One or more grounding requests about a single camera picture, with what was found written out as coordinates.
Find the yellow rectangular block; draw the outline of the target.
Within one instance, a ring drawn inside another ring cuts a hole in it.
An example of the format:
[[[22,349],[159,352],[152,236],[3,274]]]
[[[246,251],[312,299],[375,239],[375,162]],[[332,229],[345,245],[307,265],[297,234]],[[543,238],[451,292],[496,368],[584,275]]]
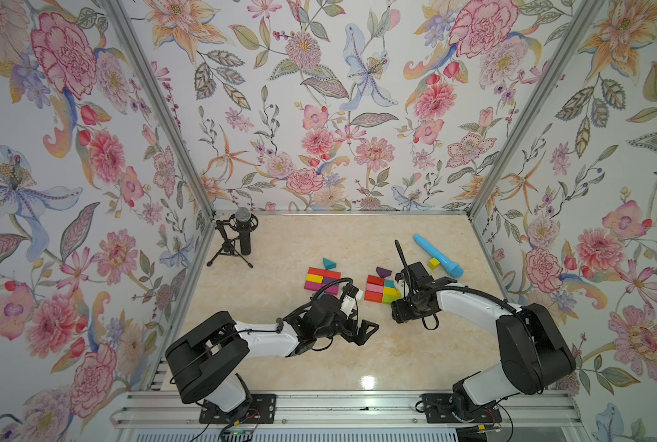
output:
[[[391,298],[400,298],[401,292],[395,287],[383,287],[383,296]]]
[[[323,282],[324,276],[320,274],[308,274],[306,276],[306,281],[313,284],[321,284]]]

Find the magenta rectangular block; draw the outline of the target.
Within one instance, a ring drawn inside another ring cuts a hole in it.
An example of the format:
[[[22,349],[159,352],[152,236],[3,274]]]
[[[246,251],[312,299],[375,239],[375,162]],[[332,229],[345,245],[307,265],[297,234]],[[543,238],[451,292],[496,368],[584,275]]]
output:
[[[321,283],[316,283],[316,282],[311,282],[311,281],[306,281],[304,285],[304,289],[310,290],[312,292],[317,292],[319,291],[323,285]]]
[[[327,287],[325,292],[336,296],[337,294],[339,294],[339,289],[340,287],[338,285],[332,285],[331,287]]]

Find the purple triangle block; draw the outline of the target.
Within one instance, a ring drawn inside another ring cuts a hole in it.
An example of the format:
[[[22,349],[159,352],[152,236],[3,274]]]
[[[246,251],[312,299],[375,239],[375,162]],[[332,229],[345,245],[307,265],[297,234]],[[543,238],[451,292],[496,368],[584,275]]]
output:
[[[389,278],[389,276],[392,276],[392,271],[387,270],[383,267],[376,267],[376,274],[377,274],[378,277],[380,277],[382,279],[387,279],[387,278]]]

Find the red rectangular block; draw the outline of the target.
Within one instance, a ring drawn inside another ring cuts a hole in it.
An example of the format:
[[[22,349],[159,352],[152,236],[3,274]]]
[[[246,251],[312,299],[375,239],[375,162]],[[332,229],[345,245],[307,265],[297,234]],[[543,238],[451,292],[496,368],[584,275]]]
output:
[[[314,267],[310,267],[308,269],[308,274],[312,274],[312,276],[324,276],[325,271],[322,270],[322,269],[317,269],[317,268],[314,268]]]
[[[341,278],[341,273],[330,271],[330,270],[324,270],[324,278],[332,279],[332,280],[337,280]]]
[[[383,287],[385,285],[385,279],[378,276],[367,276],[366,283],[367,285],[377,285],[378,287]]]
[[[378,293],[378,292],[373,292],[373,291],[366,291],[365,292],[365,301],[374,302],[374,303],[382,303],[383,302],[383,294]]]

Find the pink rectangular block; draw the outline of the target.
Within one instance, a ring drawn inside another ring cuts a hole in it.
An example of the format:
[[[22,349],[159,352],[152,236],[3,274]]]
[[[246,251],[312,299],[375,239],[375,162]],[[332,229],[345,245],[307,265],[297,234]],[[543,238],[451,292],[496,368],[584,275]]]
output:
[[[382,295],[384,293],[384,287],[383,285],[368,283],[366,285],[366,291]]]

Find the teal triangle block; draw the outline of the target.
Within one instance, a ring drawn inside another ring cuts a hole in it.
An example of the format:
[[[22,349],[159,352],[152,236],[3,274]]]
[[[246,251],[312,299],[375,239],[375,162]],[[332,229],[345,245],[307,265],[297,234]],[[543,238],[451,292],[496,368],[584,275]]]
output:
[[[337,267],[337,263],[327,258],[323,259],[323,265],[326,270],[333,270]]]

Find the green rectangular block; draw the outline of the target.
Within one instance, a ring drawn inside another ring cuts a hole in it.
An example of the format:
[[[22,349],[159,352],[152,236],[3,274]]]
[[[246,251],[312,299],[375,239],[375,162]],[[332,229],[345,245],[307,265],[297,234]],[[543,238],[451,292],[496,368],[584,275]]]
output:
[[[381,298],[379,302],[381,304],[391,304],[392,302],[395,302],[397,300],[402,299],[402,295],[400,293],[398,294],[393,294],[393,293],[383,293],[381,295]]]

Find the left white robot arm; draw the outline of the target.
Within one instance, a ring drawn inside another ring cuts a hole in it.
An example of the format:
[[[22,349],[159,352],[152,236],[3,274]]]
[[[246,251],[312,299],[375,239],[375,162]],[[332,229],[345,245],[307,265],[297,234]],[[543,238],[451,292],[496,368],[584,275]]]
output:
[[[322,294],[273,324],[237,322],[227,311],[215,313],[170,344],[165,359],[182,403],[208,401],[232,414],[251,401],[236,373],[244,360],[299,357],[315,351],[319,340],[337,337],[362,346],[378,330],[378,324],[359,318],[354,296]]]

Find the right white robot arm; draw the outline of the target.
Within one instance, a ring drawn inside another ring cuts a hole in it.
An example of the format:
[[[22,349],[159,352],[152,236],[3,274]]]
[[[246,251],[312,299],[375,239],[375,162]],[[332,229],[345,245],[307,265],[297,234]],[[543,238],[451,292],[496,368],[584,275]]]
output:
[[[478,325],[498,341],[500,362],[454,384],[452,410],[465,420],[486,406],[517,394],[535,395],[575,371],[575,357],[540,304],[520,306],[413,263],[396,275],[405,296],[391,303],[392,318],[426,322],[444,311]]]

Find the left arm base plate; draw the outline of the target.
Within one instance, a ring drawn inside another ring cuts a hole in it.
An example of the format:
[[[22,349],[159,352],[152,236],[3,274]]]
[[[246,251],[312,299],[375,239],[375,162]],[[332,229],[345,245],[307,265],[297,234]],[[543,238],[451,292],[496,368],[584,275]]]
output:
[[[250,399],[243,401],[229,412],[223,411],[210,401],[203,401],[199,416],[200,424],[273,424],[277,411],[277,395],[267,393],[251,393]]]

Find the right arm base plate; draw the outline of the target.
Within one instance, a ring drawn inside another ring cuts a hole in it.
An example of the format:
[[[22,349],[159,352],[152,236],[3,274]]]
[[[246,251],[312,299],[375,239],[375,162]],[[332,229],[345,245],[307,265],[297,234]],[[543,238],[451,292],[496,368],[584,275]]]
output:
[[[475,405],[461,394],[422,394],[415,410],[426,416],[428,424],[496,425],[503,422],[494,401]]]

